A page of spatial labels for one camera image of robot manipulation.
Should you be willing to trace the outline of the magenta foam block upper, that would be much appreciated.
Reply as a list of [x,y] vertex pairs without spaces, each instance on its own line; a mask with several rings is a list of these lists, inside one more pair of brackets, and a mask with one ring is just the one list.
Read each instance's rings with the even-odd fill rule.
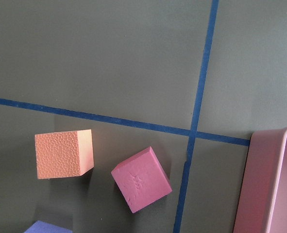
[[111,175],[132,213],[172,192],[168,176],[152,147],[119,163]]

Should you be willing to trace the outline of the orange foam block right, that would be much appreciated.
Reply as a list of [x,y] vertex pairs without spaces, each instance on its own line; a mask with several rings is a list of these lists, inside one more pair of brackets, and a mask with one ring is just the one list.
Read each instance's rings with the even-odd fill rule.
[[92,130],[34,136],[38,179],[82,176],[94,167]]

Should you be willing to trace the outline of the purple foam block right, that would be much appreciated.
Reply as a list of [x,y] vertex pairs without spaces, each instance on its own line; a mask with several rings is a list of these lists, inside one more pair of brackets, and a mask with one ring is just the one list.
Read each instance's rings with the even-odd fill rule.
[[73,231],[43,221],[36,221],[24,233],[73,233]]

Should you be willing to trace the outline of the red plastic bin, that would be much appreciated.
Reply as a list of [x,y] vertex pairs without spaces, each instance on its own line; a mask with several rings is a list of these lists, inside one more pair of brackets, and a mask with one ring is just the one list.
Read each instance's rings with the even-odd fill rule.
[[235,233],[287,233],[287,128],[251,136]]

